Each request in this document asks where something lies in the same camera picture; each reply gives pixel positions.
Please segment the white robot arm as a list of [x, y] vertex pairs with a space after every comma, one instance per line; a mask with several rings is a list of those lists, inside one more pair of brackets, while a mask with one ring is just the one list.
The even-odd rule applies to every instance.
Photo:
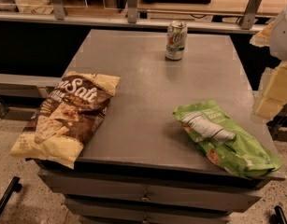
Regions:
[[280, 64], [262, 74], [259, 95], [253, 106], [255, 116], [272, 120], [287, 104], [287, 6], [278, 17], [254, 35], [250, 44], [269, 47], [270, 55]]

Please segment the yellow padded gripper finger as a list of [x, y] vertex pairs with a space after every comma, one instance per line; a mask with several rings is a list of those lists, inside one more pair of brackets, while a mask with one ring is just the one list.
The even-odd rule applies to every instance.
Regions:
[[266, 68], [261, 76], [259, 93], [254, 103], [254, 114], [272, 120], [287, 104], [287, 62], [276, 68]]
[[270, 37], [274, 22], [269, 23], [262, 31], [256, 33], [250, 40], [250, 44], [255, 47], [269, 47]]

